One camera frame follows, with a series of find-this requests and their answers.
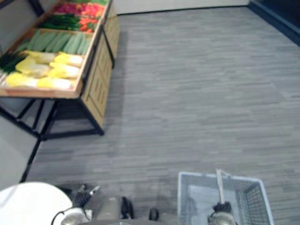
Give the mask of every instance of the cucumber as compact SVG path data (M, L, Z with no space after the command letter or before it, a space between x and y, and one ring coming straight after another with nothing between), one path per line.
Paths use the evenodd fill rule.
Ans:
M80 45L81 40L82 40L82 35L83 35L82 33L79 33L79 34L75 35L74 41L72 42L72 44L70 45L70 48L68 50L69 54L76 54L77 53L77 50L78 50L79 45Z
M82 51L82 55L86 55L86 53L88 52L90 42L91 42L91 39L87 39L85 41L85 45L84 45L84 48L83 48L83 51Z
M69 39L69 41L67 42L66 46L63 49L64 53L68 53L69 52L69 48L72 44L72 42L74 41L75 35L71 35L71 38Z
M27 46L27 49L28 50L32 50L33 46L34 46L34 43L35 41L38 39L38 37L41 35L41 31L40 30L37 30L37 32L35 32L35 34L33 35L33 37L31 38L28 46Z
M37 52L42 52L57 35L56 32L47 32L43 37L39 37L33 49Z
M83 34L83 37L81 39L81 43L79 45L79 48L77 49L77 55L82 55L83 54L84 45L85 45L85 35Z
M43 33L40 36L38 36L38 38L36 39L36 41L34 42L34 45L32 47L32 50L35 51L37 46L39 45L39 43L45 38L47 33Z
M71 38L71 34L64 33L60 38L60 40L58 40L57 43L55 44L52 52L58 53L59 51L61 51L70 38Z
M59 32L58 35L56 35L56 37L50 42L50 44L46 47L45 52L52 52L56 42L58 42L58 40L60 40L60 38L62 37L64 33Z
M24 41L23 43L21 43L15 50L15 53L26 50L28 44L29 44L29 41Z

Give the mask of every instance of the wheel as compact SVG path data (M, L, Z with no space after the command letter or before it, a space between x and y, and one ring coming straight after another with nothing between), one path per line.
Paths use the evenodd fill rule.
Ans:
M158 221L158 219L159 219L159 212L158 212L157 208L150 209L149 220Z
M121 218L122 219L133 219L134 208L132 202L126 197L121 198Z

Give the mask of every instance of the produce display stand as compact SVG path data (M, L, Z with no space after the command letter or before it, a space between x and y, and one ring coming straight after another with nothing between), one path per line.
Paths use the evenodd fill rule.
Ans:
M38 25L52 15L57 6L63 2L65 1L60 0L48 12L41 15L33 26L11 45L8 52L13 52L24 38L32 37ZM51 29L40 30L41 32L46 32ZM79 32L70 30L51 31L68 33ZM25 181L27 177L28 170L41 141L76 135L104 135L102 129L103 118L108 97L110 76L117 52L119 34L120 27L114 11L113 1L109 1L102 17L97 23L94 33L85 33L86 36L91 37L91 42L87 54L84 56L80 68L80 75L76 80L72 81L72 88L59 90L54 88L0 86L0 97L30 99L28 104L17 116L0 106L0 115L37 138L37 143L28 160L27 170L24 172L21 182ZM45 119L44 125L39 130L37 125L40 122L45 102L49 99L53 100L54 103ZM22 121L22 118L36 101L39 102L39 106L33 125L29 126ZM80 118L86 118L93 126L93 129L51 133L51 127L54 122L61 117L61 114L76 114L79 115Z

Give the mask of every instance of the wooden crate panel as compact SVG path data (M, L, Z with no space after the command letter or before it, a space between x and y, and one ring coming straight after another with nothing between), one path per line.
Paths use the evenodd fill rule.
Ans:
M104 84L104 80L101 76L100 69L97 65L93 84L89 93L89 98L91 98L94 105L96 105L97 110L100 112L102 117L104 117L105 114L107 96L108 88Z
M112 72L112 61L104 35L100 37L93 65L82 100L93 114L99 125L102 125L108 97L108 87Z
M114 5L111 5L110 11L108 13L107 21L104 26L105 33L107 35L107 39L109 45L112 50L112 54L114 58L117 56L118 50L118 42L119 42L119 35L120 35L120 24L118 17L115 13Z

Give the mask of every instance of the white round object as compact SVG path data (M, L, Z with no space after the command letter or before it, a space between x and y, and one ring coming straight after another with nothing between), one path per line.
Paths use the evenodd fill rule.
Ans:
M26 182L0 191L1 225L50 225L59 211L71 207L65 193L46 183Z

